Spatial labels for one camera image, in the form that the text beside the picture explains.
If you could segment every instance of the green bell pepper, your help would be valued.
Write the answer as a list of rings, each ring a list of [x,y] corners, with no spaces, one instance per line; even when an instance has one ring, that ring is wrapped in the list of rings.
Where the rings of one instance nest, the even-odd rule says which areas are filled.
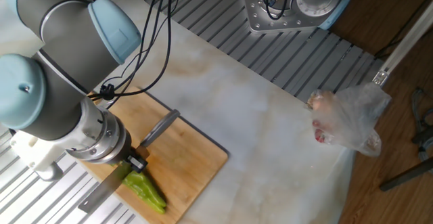
[[[123,179],[123,184],[129,187],[156,212],[160,214],[165,213],[164,207],[167,206],[166,202],[159,196],[152,182],[143,173],[136,173],[135,171],[129,173]]]

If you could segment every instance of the knife handle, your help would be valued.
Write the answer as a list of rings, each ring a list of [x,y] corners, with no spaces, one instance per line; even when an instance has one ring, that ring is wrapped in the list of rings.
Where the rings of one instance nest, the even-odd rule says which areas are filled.
[[[147,134],[146,138],[143,139],[143,141],[140,143],[140,146],[148,147],[151,143],[155,141],[156,138],[161,136],[165,130],[168,129],[170,125],[173,124],[173,122],[181,115],[181,113],[174,109],[171,112],[169,112],[163,119],[161,119],[155,127],[150,131],[149,134]]]

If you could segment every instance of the metal grating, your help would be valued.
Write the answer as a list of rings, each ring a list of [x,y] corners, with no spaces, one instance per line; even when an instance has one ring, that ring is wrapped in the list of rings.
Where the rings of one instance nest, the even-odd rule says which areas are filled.
[[[370,81],[383,64],[324,30],[255,34],[244,0],[179,0],[173,18],[302,101],[317,88],[338,91]],[[10,138],[0,128],[1,223],[143,223],[114,196],[85,214],[77,206],[99,183],[69,155],[58,159],[64,178],[40,180],[10,148]]]
[[[179,0],[173,20],[303,102],[315,89],[337,92],[371,81],[383,64],[321,29],[255,33],[244,0]]]
[[[79,210],[77,206],[99,183],[67,154],[57,160],[65,173],[62,179],[54,183],[39,179],[11,149],[11,137],[0,127],[0,223],[143,223],[115,196],[92,215]]]

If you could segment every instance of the wooden cutting board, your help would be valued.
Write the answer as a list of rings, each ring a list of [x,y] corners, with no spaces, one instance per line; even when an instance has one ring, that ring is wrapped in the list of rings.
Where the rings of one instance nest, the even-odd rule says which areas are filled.
[[[120,98],[110,111],[124,123],[134,147],[169,112],[145,93]],[[158,214],[124,185],[116,194],[150,224],[177,223],[228,159],[224,150],[182,118],[178,118],[148,150],[146,175],[154,180],[166,200],[166,213]],[[107,164],[82,164],[99,181],[113,171]]]

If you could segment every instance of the white marble surface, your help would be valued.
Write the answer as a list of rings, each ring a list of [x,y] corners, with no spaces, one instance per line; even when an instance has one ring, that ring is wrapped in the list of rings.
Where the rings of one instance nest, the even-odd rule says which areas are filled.
[[[142,29],[148,4],[116,2]],[[4,13],[10,15],[0,9],[0,55],[28,55],[41,45],[16,18],[3,25]],[[166,41],[163,28],[134,85],[157,76]],[[174,22],[170,63],[150,93],[230,152],[180,223],[338,222],[354,154],[317,143],[301,101]]]

